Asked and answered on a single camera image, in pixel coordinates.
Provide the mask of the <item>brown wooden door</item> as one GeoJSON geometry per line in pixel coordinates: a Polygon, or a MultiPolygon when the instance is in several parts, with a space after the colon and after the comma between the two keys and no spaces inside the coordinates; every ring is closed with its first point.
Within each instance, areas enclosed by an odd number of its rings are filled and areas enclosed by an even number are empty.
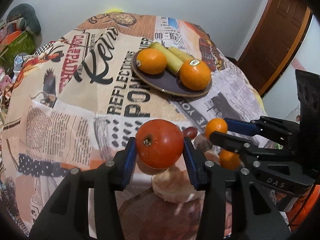
{"type": "Polygon", "coordinates": [[[302,45],[312,20],[304,0],[268,0],[237,66],[264,96],[302,45]]]}

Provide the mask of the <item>green patterned box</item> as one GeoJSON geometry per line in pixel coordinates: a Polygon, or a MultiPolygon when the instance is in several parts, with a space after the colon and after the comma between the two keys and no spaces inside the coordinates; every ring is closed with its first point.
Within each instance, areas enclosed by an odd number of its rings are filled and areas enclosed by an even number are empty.
{"type": "Polygon", "coordinates": [[[35,52],[34,38],[27,31],[22,32],[12,42],[1,49],[1,67],[12,67],[15,57],[20,53],[31,55],[35,52]]]}

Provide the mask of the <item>red grape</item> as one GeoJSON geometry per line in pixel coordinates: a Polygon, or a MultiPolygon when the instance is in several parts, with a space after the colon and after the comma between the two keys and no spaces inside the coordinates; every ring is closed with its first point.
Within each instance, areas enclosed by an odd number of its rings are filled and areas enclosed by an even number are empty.
{"type": "Polygon", "coordinates": [[[196,127],[187,127],[182,131],[182,134],[185,138],[194,140],[198,134],[198,130],[196,127]]]}

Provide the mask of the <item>green banana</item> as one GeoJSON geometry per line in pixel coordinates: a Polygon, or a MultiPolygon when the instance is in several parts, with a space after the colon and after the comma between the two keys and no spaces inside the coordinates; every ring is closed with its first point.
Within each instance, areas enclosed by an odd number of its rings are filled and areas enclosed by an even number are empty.
{"type": "Polygon", "coordinates": [[[178,76],[178,72],[183,65],[183,61],[158,42],[153,42],[149,47],[163,53],[167,59],[168,70],[170,70],[172,74],[178,76]]]}
{"type": "Polygon", "coordinates": [[[181,61],[186,62],[186,61],[191,61],[194,59],[193,56],[191,56],[190,54],[176,48],[176,47],[169,47],[168,51],[170,51],[171,53],[173,53],[176,57],[178,57],[181,61]]]}

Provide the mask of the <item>small mandarin orange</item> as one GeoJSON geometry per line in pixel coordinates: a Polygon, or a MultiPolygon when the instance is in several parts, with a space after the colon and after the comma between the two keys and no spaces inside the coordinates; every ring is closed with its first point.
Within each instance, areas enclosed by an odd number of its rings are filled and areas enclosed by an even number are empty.
{"type": "Polygon", "coordinates": [[[167,58],[161,51],[147,48],[137,54],[136,64],[142,72],[150,75],[158,75],[165,71],[167,58]]]}

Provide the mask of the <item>yellow cushion behind table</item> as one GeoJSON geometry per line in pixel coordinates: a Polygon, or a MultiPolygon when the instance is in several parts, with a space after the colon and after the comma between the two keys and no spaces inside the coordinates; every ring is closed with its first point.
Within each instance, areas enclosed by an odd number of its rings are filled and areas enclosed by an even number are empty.
{"type": "Polygon", "coordinates": [[[124,11],[119,8],[111,8],[111,9],[106,10],[104,13],[111,14],[111,13],[120,13],[120,12],[124,12],[124,11]]]}

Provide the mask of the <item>newspaper print tablecloth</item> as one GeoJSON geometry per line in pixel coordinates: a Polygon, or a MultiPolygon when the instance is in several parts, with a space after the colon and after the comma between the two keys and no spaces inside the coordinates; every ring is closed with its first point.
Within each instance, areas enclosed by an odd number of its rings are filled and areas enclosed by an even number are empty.
{"type": "Polygon", "coordinates": [[[1,202],[28,237],[49,198],[72,168],[95,169],[124,149],[140,126],[164,119],[196,133],[211,160],[219,148],[204,137],[213,118],[265,115],[242,70],[199,26],[168,17],[100,14],[23,65],[1,130],[1,202]],[[142,81],[131,69],[153,43],[178,48],[210,68],[204,95],[186,98],[142,81]]]}

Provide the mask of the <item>grey neck pillow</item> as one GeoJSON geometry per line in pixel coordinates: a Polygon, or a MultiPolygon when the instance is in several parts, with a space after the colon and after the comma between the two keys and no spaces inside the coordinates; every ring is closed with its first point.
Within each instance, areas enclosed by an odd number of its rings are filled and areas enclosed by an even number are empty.
{"type": "Polygon", "coordinates": [[[41,33],[40,22],[36,16],[35,9],[27,3],[14,7],[8,13],[6,22],[15,23],[17,30],[26,30],[33,36],[38,36],[41,33]]]}

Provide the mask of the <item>large orange with Dole sticker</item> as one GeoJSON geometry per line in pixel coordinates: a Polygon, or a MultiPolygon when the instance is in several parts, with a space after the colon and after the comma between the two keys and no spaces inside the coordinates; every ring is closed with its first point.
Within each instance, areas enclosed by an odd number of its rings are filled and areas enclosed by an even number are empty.
{"type": "Polygon", "coordinates": [[[179,78],[185,87],[200,91],[204,90],[210,83],[211,72],[203,61],[187,60],[179,70],[179,78]]]}

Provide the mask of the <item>red tomato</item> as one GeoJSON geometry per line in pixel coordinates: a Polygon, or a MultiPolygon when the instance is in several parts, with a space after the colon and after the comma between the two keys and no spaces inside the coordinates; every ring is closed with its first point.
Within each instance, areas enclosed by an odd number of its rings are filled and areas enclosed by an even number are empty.
{"type": "Polygon", "coordinates": [[[163,119],[144,123],[138,129],[135,139],[140,160],[146,166],[158,170],[174,165],[184,149],[181,130],[172,122],[163,119]]]}

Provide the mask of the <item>dark round plate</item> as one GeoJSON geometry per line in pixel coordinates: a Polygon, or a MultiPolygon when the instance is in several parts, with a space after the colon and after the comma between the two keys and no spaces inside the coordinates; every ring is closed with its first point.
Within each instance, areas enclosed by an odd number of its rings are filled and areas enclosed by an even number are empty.
{"type": "Polygon", "coordinates": [[[131,69],[137,77],[139,77],[144,83],[148,84],[150,87],[159,90],[163,93],[167,93],[175,96],[182,96],[187,98],[199,98],[208,94],[212,87],[212,81],[208,86],[199,91],[191,90],[181,82],[179,77],[174,76],[170,71],[165,70],[158,75],[149,75],[139,70],[137,65],[137,56],[140,51],[133,55],[131,60],[131,69]]]}

